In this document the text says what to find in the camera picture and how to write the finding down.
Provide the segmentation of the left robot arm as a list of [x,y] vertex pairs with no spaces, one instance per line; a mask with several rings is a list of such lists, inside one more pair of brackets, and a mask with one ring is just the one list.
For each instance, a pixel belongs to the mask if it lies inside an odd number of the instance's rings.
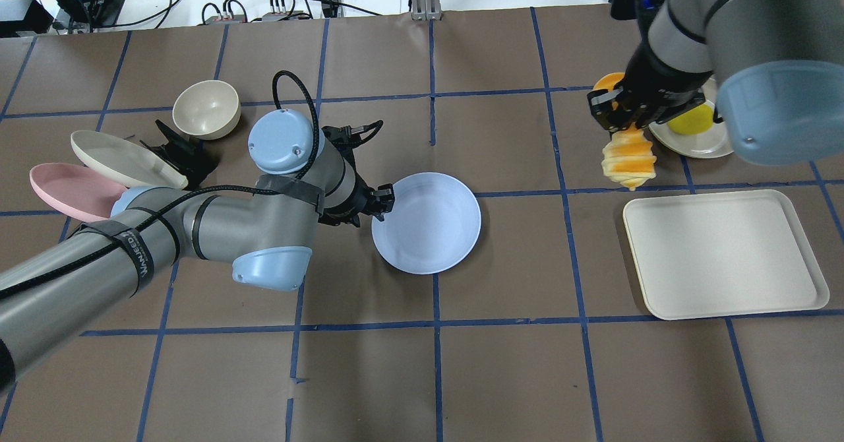
[[229,263],[235,282],[293,291],[307,276],[318,224],[359,226],[361,214],[382,220],[392,210],[392,184],[368,186],[353,157],[383,122],[321,127],[295,73],[275,73],[272,89],[283,77],[297,85],[309,111],[276,102],[253,124],[247,148],[261,172],[253,186],[132,187],[108,219],[81,224],[3,271],[3,392],[183,258]]

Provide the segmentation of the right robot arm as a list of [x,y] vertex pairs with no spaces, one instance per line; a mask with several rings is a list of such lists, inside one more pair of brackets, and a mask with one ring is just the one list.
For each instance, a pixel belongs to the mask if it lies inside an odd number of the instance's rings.
[[782,166],[842,153],[840,0],[610,0],[641,42],[624,75],[588,94],[609,133],[666,123],[704,102],[745,162]]

